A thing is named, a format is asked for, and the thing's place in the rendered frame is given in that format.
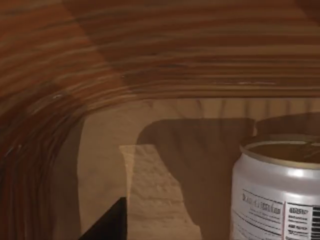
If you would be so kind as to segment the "silver can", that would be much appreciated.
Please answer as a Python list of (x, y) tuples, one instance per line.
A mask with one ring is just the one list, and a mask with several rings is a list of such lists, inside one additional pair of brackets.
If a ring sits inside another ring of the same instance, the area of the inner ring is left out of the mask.
[(232, 169), (230, 240), (320, 240), (320, 141), (253, 138)]

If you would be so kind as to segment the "wooden cupboard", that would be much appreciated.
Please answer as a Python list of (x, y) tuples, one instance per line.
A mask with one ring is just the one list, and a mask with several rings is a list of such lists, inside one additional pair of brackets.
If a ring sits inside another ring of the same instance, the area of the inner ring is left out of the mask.
[(229, 240), (241, 140), (320, 135), (320, 0), (0, 0), (0, 240)]

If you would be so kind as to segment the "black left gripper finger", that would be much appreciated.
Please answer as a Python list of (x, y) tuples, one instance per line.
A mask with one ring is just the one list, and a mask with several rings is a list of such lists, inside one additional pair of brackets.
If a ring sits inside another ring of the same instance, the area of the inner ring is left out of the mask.
[(80, 240), (127, 240), (127, 198), (120, 197)]

